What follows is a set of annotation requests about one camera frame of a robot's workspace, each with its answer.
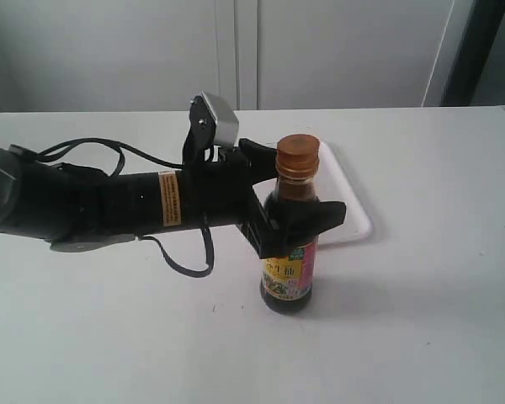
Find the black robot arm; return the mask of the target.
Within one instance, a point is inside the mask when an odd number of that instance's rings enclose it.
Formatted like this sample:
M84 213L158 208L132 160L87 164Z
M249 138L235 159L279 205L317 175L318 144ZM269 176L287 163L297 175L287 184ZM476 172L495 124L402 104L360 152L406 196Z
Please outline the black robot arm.
M237 226L260 258L284 256L342 225L340 201L288 201L266 211L254 185L272 178L276 151L248 139L185 152L168 173L107 174L52 165L48 153L0 148L0 233L48 242L57 252L98 249L152 234Z

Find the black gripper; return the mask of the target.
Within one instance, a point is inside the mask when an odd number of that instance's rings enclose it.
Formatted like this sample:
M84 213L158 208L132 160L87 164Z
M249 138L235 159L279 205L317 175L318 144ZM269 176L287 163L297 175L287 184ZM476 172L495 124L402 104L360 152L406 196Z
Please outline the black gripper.
M277 225L268 218L253 185L278 176L275 148L242 138L238 146L220 149L216 162L205 161L204 154L183 149L183 228L235 225L260 258L271 258L289 255L344 223L347 206L341 201L287 200L273 207Z

